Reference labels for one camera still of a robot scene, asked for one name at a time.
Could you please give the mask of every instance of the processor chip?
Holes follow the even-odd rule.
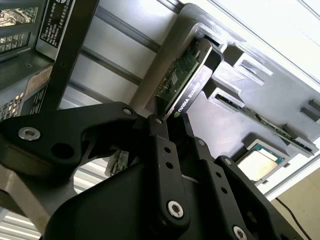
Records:
[[[258,181],[277,167],[274,159],[259,151],[252,151],[238,164],[242,172],[253,181]]]

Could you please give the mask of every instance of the metal frame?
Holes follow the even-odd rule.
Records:
[[[58,109],[98,2],[98,0],[75,1],[56,62],[52,69],[41,112]]]
[[[26,140],[25,126],[40,138]],[[43,240],[200,240],[212,224],[221,239],[302,239],[230,158],[210,155],[186,114],[146,119],[113,102],[10,118],[0,132],[0,189]],[[116,149],[131,154],[127,169],[75,196],[78,166]]]

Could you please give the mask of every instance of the mounting hole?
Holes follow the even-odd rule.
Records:
[[[164,150],[165,150],[168,154],[171,153],[171,150],[170,150],[170,148],[168,148],[168,147],[165,147]]]
[[[222,192],[223,192],[224,194],[228,194],[227,189],[225,189],[224,187],[222,187],[221,190],[222,190]]]
[[[51,152],[58,159],[69,159],[75,154],[74,149],[65,143],[56,143],[51,148]]]
[[[174,166],[171,164],[171,162],[166,162],[165,163],[165,165],[166,165],[166,167],[168,168],[168,169],[173,169],[174,168]]]

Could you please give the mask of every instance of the black cable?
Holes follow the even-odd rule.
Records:
[[[306,236],[306,238],[308,240],[312,240],[311,237],[307,234],[307,232],[304,230],[304,228],[300,225],[300,223],[298,222],[296,216],[294,215],[294,213],[290,210],[290,208],[285,205],[279,198],[275,198],[291,215],[291,217],[293,218],[295,224],[299,227],[299,229],[301,230],[301,232],[303,232],[303,234]]]

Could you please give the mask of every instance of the metal panel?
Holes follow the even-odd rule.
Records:
[[[70,106],[63,106],[64,101],[68,101],[73,104],[73,107]],[[89,105],[95,105],[95,104],[101,104],[100,101],[97,101],[96,99],[86,95],[85,93],[76,90],[75,88],[71,86],[67,86],[64,91],[63,100],[60,104],[61,109],[70,109],[70,108],[76,108],[76,107],[82,107],[82,106],[89,106]]]
[[[177,18],[157,0],[101,0],[99,5],[159,44]]]
[[[30,7],[38,8],[36,18],[33,23],[14,25],[14,26],[8,26],[8,27],[0,27],[0,37],[20,34],[20,33],[31,33],[27,47],[23,47],[15,51],[2,54],[0,56],[0,62],[13,58],[19,53],[27,49],[33,48],[36,45],[36,40],[39,33],[39,27],[41,25],[42,16],[45,10],[46,3],[47,3],[46,0],[19,0],[19,1],[0,0],[0,8],[3,10],[15,9],[15,8],[30,8]]]
[[[315,89],[317,92],[320,93],[320,84],[317,83],[317,81],[313,78],[311,78],[308,74],[303,72],[300,68],[298,68],[294,63],[292,63],[292,59],[290,59],[290,55],[282,55],[281,48],[275,47],[272,45],[272,43],[267,39],[263,38],[263,36],[258,35],[258,33],[255,31],[255,29],[248,28],[250,26],[250,23],[254,23],[256,25],[265,25],[269,22],[270,15],[267,16],[267,18],[262,18],[261,15],[258,17],[253,17],[251,19],[251,22],[248,24],[245,24],[241,16],[236,17],[233,15],[232,10],[235,10],[235,8],[232,7],[232,3],[239,4],[239,2],[235,0],[229,0],[227,1],[228,4],[232,7],[231,9],[228,9],[227,7],[224,7],[223,5],[219,4],[219,1],[209,1],[209,0],[180,0],[182,3],[193,3],[204,9],[208,14],[211,16],[214,16],[214,18],[219,21],[220,23],[223,23],[225,26],[228,26],[228,28],[232,29],[232,31],[242,38],[244,38],[253,48],[257,49],[261,53],[263,53],[268,58],[272,59],[273,61],[277,62],[279,65],[281,65],[283,68],[288,70],[290,73],[295,75],[297,78],[302,80],[304,83]],[[254,5],[241,5],[238,6],[237,9],[241,9],[241,11],[244,11],[244,9],[250,9],[250,11],[247,13],[250,15],[252,12],[255,11],[264,11],[264,8],[261,8],[259,6],[259,3],[265,3],[265,0],[259,0],[256,1]],[[271,32],[269,34],[270,38],[280,39],[278,35]],[[291,51],[291,54],[296,54],[296,56],[299,56],[299,51],[305,51],[304,45],[297,44],[292,46],[295,49],[295,51]]]
[[[84,46],[143,78],[156,54],[122,32],[94,17]]]
[[[317,31],[314,31],[320,27],[320,21],[298,1],[218,0],[215,3],[227,9],[247,28],[299,68],[314,78],[320,79],[316,59],[316,56],[320,54],[320,41]]]
[[[124,103],[129,103],[138,88],[134,83],[82,55],[76,61],[71,79],[112,101]]]

